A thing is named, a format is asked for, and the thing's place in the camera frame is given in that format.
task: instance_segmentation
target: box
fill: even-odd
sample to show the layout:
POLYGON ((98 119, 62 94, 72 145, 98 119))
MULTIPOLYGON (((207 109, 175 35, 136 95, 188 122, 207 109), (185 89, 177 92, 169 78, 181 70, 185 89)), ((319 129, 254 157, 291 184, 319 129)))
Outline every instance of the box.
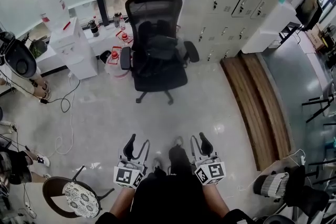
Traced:
POLYGON ((307 31, 307 36, 313 44, 315 50, 320 50, 324 47, 321 39, 321 32, 323 31, 321 25, 317 23, 311 30, 307 31))
POLYGON ((226 177, 224 162, 200 165, 195 174, 202 185, 217 184, 226 177))
POLYGON ((121 187, 137 188, 143 179, 144 174, 136 169, 125 167, 114 167, 113 182, 121 187))

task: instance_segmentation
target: black office chair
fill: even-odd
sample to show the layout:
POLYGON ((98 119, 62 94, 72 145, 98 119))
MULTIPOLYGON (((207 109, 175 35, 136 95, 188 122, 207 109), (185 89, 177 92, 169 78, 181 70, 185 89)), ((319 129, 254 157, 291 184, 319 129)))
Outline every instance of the black office chair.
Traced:
POLYGON ((169 98, 168 104, 173 104, 168 90, 187 84, 184 68, 188 59, 200 60, 192 42, 184 43, 183 57, 176 48, 182 0, 128 0, 125 7, 134 35, 133 66, 129 47, 122 49, 120 63, 123 70, 132 71, 135 89, 143 92, 136 102, 141 103, 148 92, 163 91, 169 98))

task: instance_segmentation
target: white cube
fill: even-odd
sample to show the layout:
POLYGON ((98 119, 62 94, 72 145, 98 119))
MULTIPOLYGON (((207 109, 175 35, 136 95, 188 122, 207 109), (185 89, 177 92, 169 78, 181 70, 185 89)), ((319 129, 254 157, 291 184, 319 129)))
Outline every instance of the white cube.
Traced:
POLYGON ((121 187, 137 188, 143 176, 139 170, 115 166, 113 182, 121 187))
POLYGON ((195 174, 202 185, 216 184, 226 177, 224 162, 202 164, 195 174))

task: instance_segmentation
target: cardboard box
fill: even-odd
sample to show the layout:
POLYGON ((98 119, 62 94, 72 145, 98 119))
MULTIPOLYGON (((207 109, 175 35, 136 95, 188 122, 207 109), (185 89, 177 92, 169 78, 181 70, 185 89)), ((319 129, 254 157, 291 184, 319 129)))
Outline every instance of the cardboard box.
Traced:
POLYGON ((313 44, 315 50, 320 50, 324 47, 324 43, 321 39, 321 32, 323 31, 319 23, 317 23, 311 30, 307 31, 307 36, 309 37, 311 43, 313 44))

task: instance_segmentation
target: black pants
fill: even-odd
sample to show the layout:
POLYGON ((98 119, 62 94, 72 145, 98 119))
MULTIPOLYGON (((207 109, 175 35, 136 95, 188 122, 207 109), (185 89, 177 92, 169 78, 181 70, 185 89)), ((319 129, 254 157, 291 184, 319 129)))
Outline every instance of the black pants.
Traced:
MULTIPOLYGON (((192 175, 192 167, 188 156, 185 150, 179 145, 176 145, 169 150, 169 160, 171 162, 170 173, 172 175, 192 175)), ((153 173, 148 174, 147 179, 156 179, 164 176, 166 176, 166 172, 157 167, 153 173)))

